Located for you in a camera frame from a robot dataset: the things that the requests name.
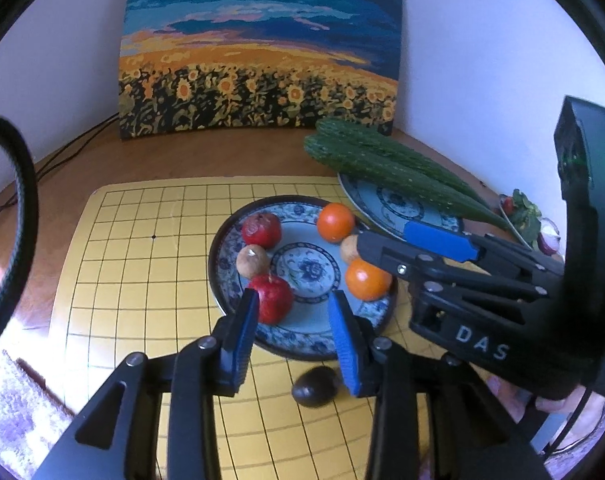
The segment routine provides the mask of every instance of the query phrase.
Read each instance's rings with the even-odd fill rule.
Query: yellow board
[[[77,412],[127,354],[170,354],[210,333],[221,316],[207,284],[206,259],[214,235],[232,212],[279,194],[352,206],[330,177],[191,178],[96,191],[58,284],[48,386]],[[442,349],[408,329],[406,288],[399,288],[386,334],[414,353],[439,357]],[[343,392],[323,408],[300,407],[290,394],[292,383],[314,366],[254,346],[240,393],[215,399],[224,480],[364,478],[374,402]],[[163,476],[169,401],[164,396],[158,439]],[[425,399],[419,399],[419,407],[424,450]]]

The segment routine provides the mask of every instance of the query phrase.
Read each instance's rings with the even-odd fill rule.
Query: blue gripper pad
[[[329,295],[329,324],[343,381],[351,394],[357,397],[362,390],[360,372],[368,348],[342,290],[335,290]]]
[[[228,375],[236,393],[247,377],[251,349],[258,329],[259,304],[257,292],[251,288],[245,289],[220,349],[220,371]]]
[[[404,239],[413,246],[460,263],[475,261],[478,257],[478,250],[466,235],[422,222],[407,222]]]

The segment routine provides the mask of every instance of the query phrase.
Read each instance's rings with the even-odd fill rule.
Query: ceramic plate
[[[409,220],[443,227],[461,232],[462,218],[440,213],[431,206],[405,198],[393,191],[358,180],[342,173],[338,174],[340,185],[355,206],[380,229],[400,240],[404,240],[405,224]]]
[[[256,343],[275,354],[305,361],[335,359],[327,304],[332,290],[345,291],[353,311],[371,321],[381,332],[396,305],[397,283],[378,301],[356,300],[344,282],[347,265],[340,258],[340,245],[323,240],[316,220],[328,202],[304,196],[263,198],[244,206],[229,217],[214,238],[209,254],[209,282],[225,314],[234,312],[249,280],[236,270],[236,257],[245,246],[241,228],[245,218],[271,212],[282,223],[282,240],[268,251],[271,272],[287,280],[295,302],[289,315],[276,326],[258,325]],[[356,229],[367,227],[357,219]]]

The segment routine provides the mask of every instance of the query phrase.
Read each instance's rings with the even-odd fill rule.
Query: black cable
[[[44,166],[42,166],[42,168],[40,168],[40,170],[36,173],[36,182],[40,182],[47,174],[51,173],[53,170],[56,170],[57,168],[59,168],[60,166],[62,166],[63,164],[69,162],[71,159],[75,158],[76,156],[78,156],[80,154],[80,152],[82,150],[84,150],[87,145],[94,140],[100,133],[102,133],[107,126],[109,126],[109,124],[111,124],[116,117],[118,116],[118,114],[114,114],[108,118],[106,118],[104,121],[102,121],[101,123],[97,124],[96,126],[94,126],[93,128],[91,128],[90,130],[87,130],[86,132],[80,134],[79,136],[77,136],[75,139],[71,140],[70,142],[68,142],[67,144],[65,144],[63,147],[59,148],[58,150],[56,150],[53,154],[53,156],[44,164]],[[64,150],[66,150],[68,147],[70,147],[72,144],[74,144],[75,142],[77,142],[79,139],[81,139],[82,137],[85,137],[87,134],[90,134],[91,132],[93,132],[96,128],[98,128],[97,131],[95,131],[95,133],[89,138],[87,139],[87,141],[78,149],[76,150],[76,152],[73,153],[73,155],[68,156],[67,158],[65,158],[64,160],[58,162],[57,164],[54,164],[52,167],[48,168],[48,166],[56,159],[56,157],[58,157]],[[0,213],[2,213],[5,209],[9,209],[13,206],[15,206],[17,203],[16,201],[16,193],[14,193],[3,205],[0,205]]]
[[[91,128],[89,128],[89,130],[82,132],[81,134],[79,134],[79,136],[77,136],[75,139],[70,140],[69,142],[67,142],[63,147],[58,148],[55,152],[52,153],[52,155],[50,156],[49,160],[44,163],[42,165],[42,168],[40,168],[37,172],[36,172],[36,177],[38,177],[38,181],[40,181],[40,179],[42,178],[41,173],[47,169],[47,167],[62,153],[64,152],[68,147],[70,147],[72,144],[78,142],[80,139],[82,139],[82,137],[85,137],[87,134],[90,134],[91,132],[95,131],[96,128],[102,128],[101,131],[104,130],[103,126],[108,126],[109,124],[111,124],[115,118],[118,117],[118,114],[113,114],[111,116],[109,116],[108,118],[106,118],[104,121],[102,121],[101,123],[96,124],[95,126],[92,126]],[[7,200],[7,202],[5,202],[3,205],[0,205],[0,210],[3,209],[8,209],[12,206],[16,205],[16,194],[14,193],[12,195],[11,198],[9,198]]]
[[[0,335],[25,290],[38,237],[38,183],[31,154],[19,131],[0,118],[0,147],[16,174],[18,228],[9,266],[0,282]]]
[[[567,423],[565,424],[565,426],[562,429],[562,431],[560,432],[560,434],[557,436],[557,438],[551,444],[549,444],[547,446],[547,449],[544,452],[544,461],[545,462],[553,453],[556,452],[556,449],[560,446],[560,444],[562,444],[562,441],[567,437],[567,435],[569,434],[569,431],[571,431],[573,429],[573,426],[575,425],[576,421],[578,420],[578,417],[584,411],[586,403],[589,401],[589,398],[591,397],[592,393],[593,393],[593,390],[591,388],[587,388],[585,390],[582,398],[580,399],[580,402],[575,407],[575,410],[569,417],[569,420],[567,420]]]

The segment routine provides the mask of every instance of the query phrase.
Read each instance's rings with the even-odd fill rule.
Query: white wall
[[[0,115],[35,160],[118,111],[126,0],[36,0],[0,42]],[[0,191],[13,181],[0,151]]]
[[[605,66],[555,0],[405,0],[396,126],[566,233],[553,132],[566,94],[605,106]]]
[[[41,158],[117,109],[126,0],[37,0],[0,44],[0,114]],[[405,0],[396,126],[565,228],[553,131],[605,67],[555,0]],[[0,161],[0,189],[11,180]]]

